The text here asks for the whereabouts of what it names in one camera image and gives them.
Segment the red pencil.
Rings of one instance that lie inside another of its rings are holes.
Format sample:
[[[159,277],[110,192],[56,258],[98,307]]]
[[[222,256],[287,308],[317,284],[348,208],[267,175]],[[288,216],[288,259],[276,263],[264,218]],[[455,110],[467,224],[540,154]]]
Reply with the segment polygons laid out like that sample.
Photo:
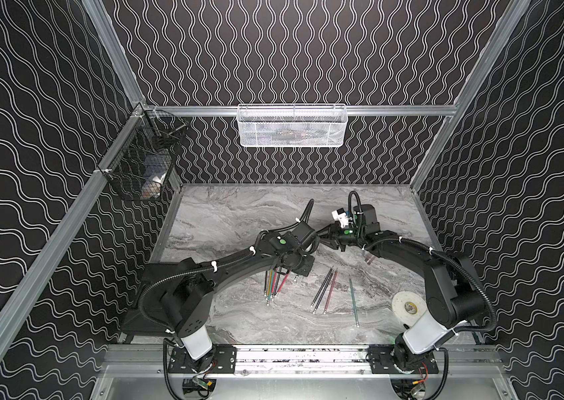
[[[330,305],[331,302],[331,298],[333,295],[333,288],[336,282],[336,279],[338,277],[338,269],[335,269],[335,271],[333,272],[332,278],[330,280],[329,286],[328,286],[328,296],[324,305],[324,309],[323,309],[323,314],[326,314],[328,312],[328,307]]]

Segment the bundle of coloured pencils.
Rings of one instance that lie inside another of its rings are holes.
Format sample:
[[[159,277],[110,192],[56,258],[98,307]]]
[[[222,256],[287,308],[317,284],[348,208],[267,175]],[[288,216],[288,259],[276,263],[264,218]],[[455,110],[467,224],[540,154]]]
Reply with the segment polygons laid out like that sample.
[[[266,273],[265,277],[265,300],[266,305],[270,306],[280,293],[286,283],[290,271],[283,268],[273,268]]]

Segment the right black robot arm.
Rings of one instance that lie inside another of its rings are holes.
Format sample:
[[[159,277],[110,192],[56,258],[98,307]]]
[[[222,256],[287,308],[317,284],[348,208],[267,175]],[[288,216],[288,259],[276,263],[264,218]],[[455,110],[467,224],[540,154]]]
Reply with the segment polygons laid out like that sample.
[[[383,230],[375,208],[361,203],[355,191],[348,194],[347,207],[336,210],[333,219],[318,231],[321,243],[342,252],[360,248],[375,258],[398,263],[424,280],[427,311],[395,339],[393,353],[397,357],[430,353],[459,333],[495,330],[495,307],[469,258]]]

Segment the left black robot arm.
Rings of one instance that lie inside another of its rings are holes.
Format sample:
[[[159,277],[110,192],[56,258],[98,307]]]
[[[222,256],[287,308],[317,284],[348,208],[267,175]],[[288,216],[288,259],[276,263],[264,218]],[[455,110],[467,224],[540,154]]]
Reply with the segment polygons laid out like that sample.
[[[226,257],[150,264],[150,280],[137,301],[143,320],[177,338],[193,360],[206,356],[214,347],[206,323],[215,295],[257,273],[308,275],[319,245],[318,234],[308,224],[313,205],[309,200],[294,223],[265,229],[254,244]]]

